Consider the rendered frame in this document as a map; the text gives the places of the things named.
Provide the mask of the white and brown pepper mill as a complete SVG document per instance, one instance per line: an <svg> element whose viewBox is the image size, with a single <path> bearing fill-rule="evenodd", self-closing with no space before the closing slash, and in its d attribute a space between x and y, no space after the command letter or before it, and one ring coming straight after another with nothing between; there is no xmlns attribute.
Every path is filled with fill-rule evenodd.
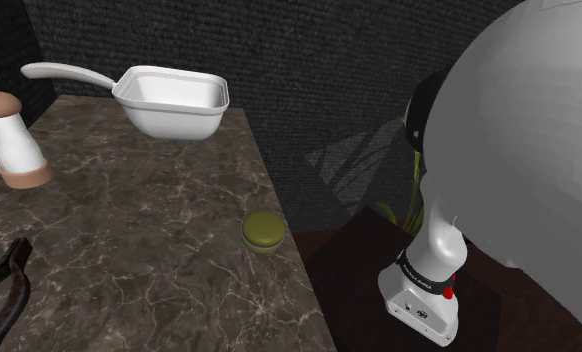
<svg viewBox="0 0 582 352"><path fill-rule="evenodd" d="M49 182L52 170L20 115L21 101L0 91L0 175L14 189Z"/></svg>

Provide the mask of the black tongs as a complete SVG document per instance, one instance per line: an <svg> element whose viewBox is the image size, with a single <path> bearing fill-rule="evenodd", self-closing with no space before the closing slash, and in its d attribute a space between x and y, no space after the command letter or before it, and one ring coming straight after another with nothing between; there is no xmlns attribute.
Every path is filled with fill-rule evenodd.
<svg viewBox="0 0 582 352"><path fill-rule="evenodd" d="M0 258L0 283L10 278L7 301L0 310L0 346L23 313L31 293L31 284L25 273L26 263L33 246L26 237L16 238Z"/></svg>

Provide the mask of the olive green macaron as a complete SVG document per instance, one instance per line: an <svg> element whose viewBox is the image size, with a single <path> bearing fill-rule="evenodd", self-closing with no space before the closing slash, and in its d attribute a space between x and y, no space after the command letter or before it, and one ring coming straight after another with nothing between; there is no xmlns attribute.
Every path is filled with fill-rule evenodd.
<svg viewBox="0 0 582 352"><path fill-rule="evenodd" d="M277 214L260 210L248 214L241 227L244 245L256 253L275 251L285 237L285 224Z"/></svg>

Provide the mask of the green houseplant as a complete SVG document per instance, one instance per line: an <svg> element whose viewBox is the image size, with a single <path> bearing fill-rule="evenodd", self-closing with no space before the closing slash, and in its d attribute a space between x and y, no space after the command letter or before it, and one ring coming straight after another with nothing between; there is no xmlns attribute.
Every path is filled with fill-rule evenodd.
<svg viewBox="0 0 582 352"><path fill-rule="evenodd" d="M420 181L421 181L421 153L414 150L414 167L413 167L413 182L411 189L411 199L408 206L408 211L405 220L402 225L398 225L397 218L393 210L383 202L376 202L375 205L382 211L386 219L394 225L399 226L404 232L415 237L422 227L423 222L423 212L424 203L421 199L419 206L416 207L417 198L420 194Z"/></svg>

